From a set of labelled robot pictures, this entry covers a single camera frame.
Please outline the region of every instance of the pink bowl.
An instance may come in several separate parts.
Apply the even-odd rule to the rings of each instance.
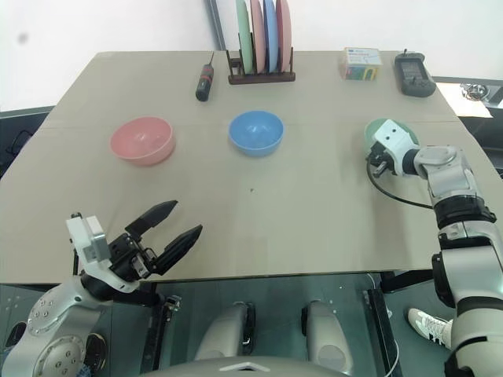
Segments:
[[[153,116],[123,124],[110,138],[110,148],[117,157],[140,167],[160,163],[173,152],[174,145],[169,123]]]

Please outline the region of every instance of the blue bowl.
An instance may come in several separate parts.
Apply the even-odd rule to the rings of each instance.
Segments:
[[[248,156],[274,152],[283,138],[283,123],[270,112],[244,112],[229,126],[229,139]]]

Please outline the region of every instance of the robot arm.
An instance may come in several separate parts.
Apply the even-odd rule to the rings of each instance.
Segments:
[[[142,234],[162,222],[176,203],[154,206],[110,244],[96,217],[77,214],[67,220],[83,272],[47,291],[35,303],[27,330],[10,351],[2,376],[77,375],[87,336],[114,295],[132,292],[140,279],[153,273],[165,274],[199,238],[201,225],[179,235],[159,256],[141,245]]]
[[[385,170],[419,175],[439,227],[433,255],[438,297],[457,308],[446,376],[496,376],[503,370],[503,241],[462,150],[421,148],[413,134],[388,119],[373,134],[374,177]]]

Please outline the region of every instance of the white wall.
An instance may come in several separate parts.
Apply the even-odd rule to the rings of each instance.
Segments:
[[[56,104],[100,51],[215,48],[204,0],[0,0],[0,111]]]
[[[288,4],[294,49],[407,48],[424,53],[434,76],[503,79],[503,0],[288,0]],[[218,0],[218,11],[226,47],[237,49],[235,0]]]

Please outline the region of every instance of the white sneaker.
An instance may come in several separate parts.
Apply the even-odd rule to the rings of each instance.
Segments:
[[[431,340],[440,346],[445,346],[450,350],[450,330],[453,325],[452,320],[442,320],[435,318],[418,309],[410,308],[406,311],[406,317],[410,325],[417,334],[423,338]]]

